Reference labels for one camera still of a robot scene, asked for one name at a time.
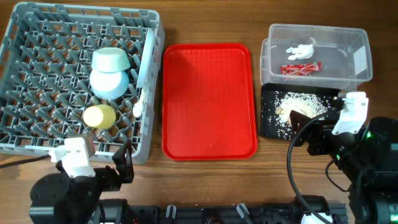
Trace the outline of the yellow plastic cup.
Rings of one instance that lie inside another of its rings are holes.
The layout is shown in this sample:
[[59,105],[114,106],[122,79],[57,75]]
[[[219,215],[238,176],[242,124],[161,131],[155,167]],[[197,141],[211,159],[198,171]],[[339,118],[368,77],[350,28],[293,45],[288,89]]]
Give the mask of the yellow plastic cup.
[[108,105],[95,105],[83,113],[83,121],[92,128],[109,129],[116,121],[116,112]]

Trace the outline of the red snack wrapper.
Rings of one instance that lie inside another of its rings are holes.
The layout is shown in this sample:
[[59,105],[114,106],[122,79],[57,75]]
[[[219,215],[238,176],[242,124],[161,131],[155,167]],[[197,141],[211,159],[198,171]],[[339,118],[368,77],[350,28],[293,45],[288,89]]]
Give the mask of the red snack wrapper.
[[312,72],[322,69],[321,62],[305,63],[296,65],[283,65],[280,67],[283,75],[309,76]]

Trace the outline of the white plastic spoon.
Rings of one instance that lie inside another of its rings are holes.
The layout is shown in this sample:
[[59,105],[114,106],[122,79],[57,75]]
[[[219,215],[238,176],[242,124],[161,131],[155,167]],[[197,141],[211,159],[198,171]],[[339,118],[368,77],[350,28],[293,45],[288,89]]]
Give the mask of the white plastic spoon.
[[146,91],[145,91],[145,88],[142,88],[140,97],[139,97],[138,101],[134,104],[133,109],[132,109],[132,113],[135,118],[139,118],[142,116],[143,111],[144,111],[145,98],[146,98]]

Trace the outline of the light blue small bowl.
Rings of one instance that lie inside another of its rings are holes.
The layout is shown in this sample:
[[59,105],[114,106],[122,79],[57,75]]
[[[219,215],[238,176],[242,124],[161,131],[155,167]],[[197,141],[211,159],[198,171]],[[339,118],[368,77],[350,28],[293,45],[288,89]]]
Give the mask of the light blue small bowl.
[[126,92],[129,79],[125,71],[106,73],[92,70],[90,85],[97,97],[104,100],[113,100]]

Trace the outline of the light blue plate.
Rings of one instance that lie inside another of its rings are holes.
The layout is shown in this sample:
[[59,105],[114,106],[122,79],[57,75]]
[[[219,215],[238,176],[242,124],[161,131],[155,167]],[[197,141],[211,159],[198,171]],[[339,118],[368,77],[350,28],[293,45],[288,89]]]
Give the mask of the light blue plate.
[[146,39],[144,42],[144,50],[142,51],[141,65],[139,67],[139,74],[136,85],[137,88],[143,88],[144,85],[146,84],[154,46],[155,46],[155,33],[152,29],[148,29]]

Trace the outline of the green bowl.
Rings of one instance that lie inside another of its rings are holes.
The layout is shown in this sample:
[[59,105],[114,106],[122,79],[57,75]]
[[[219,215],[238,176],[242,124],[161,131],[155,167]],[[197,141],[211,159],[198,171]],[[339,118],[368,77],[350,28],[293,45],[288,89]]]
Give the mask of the green bowl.
[[113,73],[131,67],[127,53],[120,48],[105,47],[93,52],[91,68],[99,72]]

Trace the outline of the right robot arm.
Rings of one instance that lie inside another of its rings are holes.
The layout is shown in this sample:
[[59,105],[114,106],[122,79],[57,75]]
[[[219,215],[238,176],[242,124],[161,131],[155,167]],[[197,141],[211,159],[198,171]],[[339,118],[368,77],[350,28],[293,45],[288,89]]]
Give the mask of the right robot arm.
[[329,155],[350,180],[349,206],[356,223],[397,223],[397,120],[375,117],[341,127],[335,119],[292,111],[290,147],[308,143],[311,156]]

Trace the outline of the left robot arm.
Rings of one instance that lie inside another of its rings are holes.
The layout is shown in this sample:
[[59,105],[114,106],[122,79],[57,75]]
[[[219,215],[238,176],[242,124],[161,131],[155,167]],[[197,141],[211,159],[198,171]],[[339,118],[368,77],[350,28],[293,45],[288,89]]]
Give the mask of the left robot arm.
[[133,181],[131,154],[131,143],[123,144],[112,156],[116,168],[95,168],[94,177],[69,177],[58,162],[60,172],[41,178],[30,191],[30,219],[34,223],[137,223],[126,199],[100,199],[103,192],[116,192]]

